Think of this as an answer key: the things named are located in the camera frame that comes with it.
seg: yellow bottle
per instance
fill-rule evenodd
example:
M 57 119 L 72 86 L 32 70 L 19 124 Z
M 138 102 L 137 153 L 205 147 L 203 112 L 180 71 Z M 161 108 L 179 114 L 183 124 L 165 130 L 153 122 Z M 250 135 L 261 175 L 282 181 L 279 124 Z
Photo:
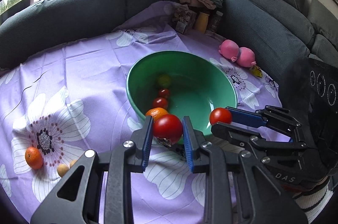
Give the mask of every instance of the yellow bottle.
M 208 19 L 209 19 L 209 14 L 200 12 L 198 15 L 197 21 L 195 23 L 194 29 L 204 34 L 207 29 Z

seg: pink pig toy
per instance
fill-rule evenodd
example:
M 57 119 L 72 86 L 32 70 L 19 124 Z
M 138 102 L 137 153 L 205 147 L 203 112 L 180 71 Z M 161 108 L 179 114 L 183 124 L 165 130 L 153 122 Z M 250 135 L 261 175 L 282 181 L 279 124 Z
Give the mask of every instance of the pink pig toy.
M 225 40 L 219 46 L 219 53 L 226 59 L 236 62 L 241 67 L 256 65 L 254 52 L 246 47 L 239 47 L 231 40 Z

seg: bottle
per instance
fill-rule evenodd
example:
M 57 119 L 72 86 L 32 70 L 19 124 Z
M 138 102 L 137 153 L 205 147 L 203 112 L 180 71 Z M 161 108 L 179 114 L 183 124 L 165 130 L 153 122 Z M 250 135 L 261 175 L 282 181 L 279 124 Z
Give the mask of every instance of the bottle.
M 215 15 L 212 16 L 209 24 L 208 24 L 208 30 L 212 32 L 217 32 L 218 26 L 221 23 L 223 13 L 220 11 L 217 11 Z
M 208 20 L 209 20 L 209 14 L 200 12 L 196 20 L 194 29 L 204 34 L 207 30 Z

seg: red tomato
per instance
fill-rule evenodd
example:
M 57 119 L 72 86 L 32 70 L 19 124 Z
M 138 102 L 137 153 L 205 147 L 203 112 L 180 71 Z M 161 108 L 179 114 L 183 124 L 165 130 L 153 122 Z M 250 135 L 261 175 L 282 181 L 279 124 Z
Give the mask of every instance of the red tomato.
M 211 125 L 214 125 L 217 122 L 230 124 L 232 122 L 232 115 L 229 110 L 218 107 L 210 113 L 209 121 Z
M 155 107 L 161 107 L 166 110 L 168 107 L 168 101 L 165 98 L 156 98 L 152 103 L 152 107 L 153 109 Z
M 168 98 L 169 98 L 169 95 L 170 95 L 169 89 L 160 89 L 160 90 L 158 91 L 158 96 L 159 96 L 159 97 L 168 99 Z
M 175 115 L 166 114 L 154 123 L 153 135 L 158 138 L 171 140 L 171 144 L 176 144 L 183 133 L 183 126 Z

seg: green bowl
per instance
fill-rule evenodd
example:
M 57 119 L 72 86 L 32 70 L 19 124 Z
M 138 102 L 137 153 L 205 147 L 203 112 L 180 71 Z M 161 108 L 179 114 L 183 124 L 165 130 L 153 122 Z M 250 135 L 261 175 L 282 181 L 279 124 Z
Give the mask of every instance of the green bowl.
M 168 112 L 180 119 L 189 116 L 205 137 L 211 136 L 209 115 L 214 108 L 237 107 L 233 85 L 212 63 L 186 52 L 160 51 L 136 62 L 127 77 L 127 96 L 141 122 L 157 97 L 156 80 L 162 74 L 172 79 Z

